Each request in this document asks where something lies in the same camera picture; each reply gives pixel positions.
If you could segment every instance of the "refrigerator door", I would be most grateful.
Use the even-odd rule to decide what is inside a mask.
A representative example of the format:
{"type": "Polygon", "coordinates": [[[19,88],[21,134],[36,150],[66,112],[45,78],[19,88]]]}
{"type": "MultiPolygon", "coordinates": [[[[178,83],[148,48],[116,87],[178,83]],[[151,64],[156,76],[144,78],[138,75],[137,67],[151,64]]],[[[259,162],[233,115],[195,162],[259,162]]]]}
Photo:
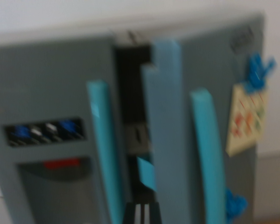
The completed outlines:
{"type": "Polygon", "coordinates": [[[115,195],[119,188],[107,192],[103,175],[110,167],[101,164],[95,136],[100,129],[90,98],[97,93],[88,94],[86,86],[97,80],[108,86],[110,98],[97,103],[108,106],[112,124],[106,127],[114,128],[110,138],[116,139],[108,149],[118,154],[103,156],[119,158],[122,173],[112,180],[122,181],[128,198],[114,37],[77,33],[49,30],[0,40],[0,187],[15,224],[122,222],[125,199],[115,195]]]}
{"type": "MultiPolygon", "coordinates": [[[[181,28],[153,43],[153,64],[142,68],[154,149],[157,200],[164,224],[204,223],[202,175],[189,93],[205,88],[213,97],[222,150],[231,92],[244,80],[249,55],[262,52],[261,13],[181,28]]],[[[248,200],[236,224],[252,223],[255,147],[234,157],[224,151],[226,186],[248,200]]]]}

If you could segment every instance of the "white wall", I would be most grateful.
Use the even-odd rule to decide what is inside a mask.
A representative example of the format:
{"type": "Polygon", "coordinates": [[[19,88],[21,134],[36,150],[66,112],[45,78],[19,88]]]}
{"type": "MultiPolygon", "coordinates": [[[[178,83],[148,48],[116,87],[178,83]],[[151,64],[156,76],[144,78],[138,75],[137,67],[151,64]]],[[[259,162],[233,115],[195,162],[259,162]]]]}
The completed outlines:
{"type": "MultiPolygon", "coordinates": [[[[0,32],[55,26],[113,16],[145,14],[193,7],[198,2],[221,4],[232,0],[0,0],[0,32]]],[[[238,0],[267,14],[265,55],[274,55],[278,68],[271,78],[267,127],[260,155],[280,151],[280,0],[238,0]]]]}

